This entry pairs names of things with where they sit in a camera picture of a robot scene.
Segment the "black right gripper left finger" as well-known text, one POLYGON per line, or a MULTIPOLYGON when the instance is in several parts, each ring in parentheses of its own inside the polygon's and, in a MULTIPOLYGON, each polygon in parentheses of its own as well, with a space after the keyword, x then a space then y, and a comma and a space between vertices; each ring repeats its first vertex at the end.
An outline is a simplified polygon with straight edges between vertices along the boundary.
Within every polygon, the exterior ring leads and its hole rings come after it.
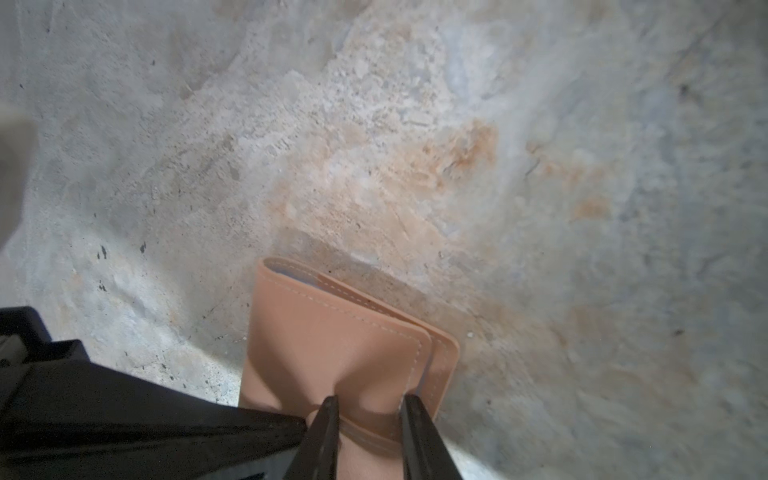
POLYGON ((335 480, 339 433, 339 399, 329 396, 316 411, 283 479, 335 480))

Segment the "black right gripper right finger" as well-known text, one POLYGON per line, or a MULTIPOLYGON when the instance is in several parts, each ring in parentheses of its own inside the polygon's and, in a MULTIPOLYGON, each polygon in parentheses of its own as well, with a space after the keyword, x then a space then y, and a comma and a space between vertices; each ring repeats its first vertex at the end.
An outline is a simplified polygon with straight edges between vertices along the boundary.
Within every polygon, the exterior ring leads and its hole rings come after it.
POLYGON ((463 479, 420 397, 404 397, 400 418, 405 480, 463 479))

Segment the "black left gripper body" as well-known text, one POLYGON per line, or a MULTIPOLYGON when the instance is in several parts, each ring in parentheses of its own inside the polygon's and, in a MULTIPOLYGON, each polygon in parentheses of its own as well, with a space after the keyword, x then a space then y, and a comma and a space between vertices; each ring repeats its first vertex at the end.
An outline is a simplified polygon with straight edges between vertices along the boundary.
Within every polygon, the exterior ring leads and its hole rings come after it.
POLYGON ((56 341, 30 306, 1 309, 1 407, 16 397, 56 393, 61 374, 90 361, 80 340, 56 341))

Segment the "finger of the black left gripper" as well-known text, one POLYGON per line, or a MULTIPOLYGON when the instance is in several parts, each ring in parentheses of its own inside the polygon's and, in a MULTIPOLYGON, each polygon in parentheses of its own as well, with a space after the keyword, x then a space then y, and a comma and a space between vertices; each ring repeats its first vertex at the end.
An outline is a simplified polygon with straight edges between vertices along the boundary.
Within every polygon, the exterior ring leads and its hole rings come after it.
POLYGON ((1 371, 4 479, 276 478, 305 432, 89 361, 1 371))

